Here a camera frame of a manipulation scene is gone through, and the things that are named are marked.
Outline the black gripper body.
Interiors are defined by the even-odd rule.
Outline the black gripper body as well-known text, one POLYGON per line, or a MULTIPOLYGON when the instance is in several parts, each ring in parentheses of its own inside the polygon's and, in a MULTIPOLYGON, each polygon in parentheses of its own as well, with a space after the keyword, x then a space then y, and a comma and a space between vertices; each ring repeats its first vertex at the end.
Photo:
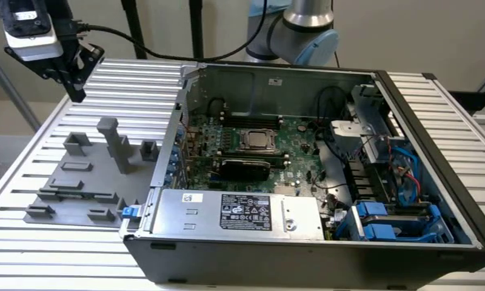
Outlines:
POLYGON ((77 23, 66 1, 6 1, 5 39, 9 54, 41 78, 49 58, 74 65, 78 50, 77 23))

